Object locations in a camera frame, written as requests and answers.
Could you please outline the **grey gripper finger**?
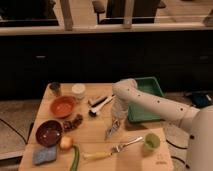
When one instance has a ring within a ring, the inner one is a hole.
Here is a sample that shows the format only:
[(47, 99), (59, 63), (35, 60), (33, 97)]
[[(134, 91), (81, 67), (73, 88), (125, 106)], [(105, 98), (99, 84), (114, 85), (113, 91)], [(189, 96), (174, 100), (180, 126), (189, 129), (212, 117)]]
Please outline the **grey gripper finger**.
[(114, 132), (118, 131), (118, 129), (120, 128), (120, 125), (121, 125), (120, 120), (114, 120), (114, 122), (113, 122)]
[(105, 131), (105, 140), (111, 137), (113, 133), (113, 124)]

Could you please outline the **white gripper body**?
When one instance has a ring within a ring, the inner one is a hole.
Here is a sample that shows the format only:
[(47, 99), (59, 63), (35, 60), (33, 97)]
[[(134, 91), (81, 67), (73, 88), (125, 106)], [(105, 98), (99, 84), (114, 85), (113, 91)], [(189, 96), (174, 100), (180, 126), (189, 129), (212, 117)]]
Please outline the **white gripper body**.
[(118, 97), (115, 97), (112, 108), (111, 108), (111, 115), (115, 119), (125, 119), (128, 114), (128, 106), (129, 102)]

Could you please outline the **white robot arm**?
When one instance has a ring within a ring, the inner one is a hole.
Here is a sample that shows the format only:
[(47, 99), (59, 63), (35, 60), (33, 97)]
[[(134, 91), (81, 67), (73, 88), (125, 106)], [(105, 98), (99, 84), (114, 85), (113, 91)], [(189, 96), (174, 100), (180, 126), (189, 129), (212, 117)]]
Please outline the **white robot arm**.
[(135, 79), (112, 84), (111, 115), (122, 120), (135, 103), (189, 134), (185, 171), (213, 171), (213, 105), (196, 107), (140, 91)]

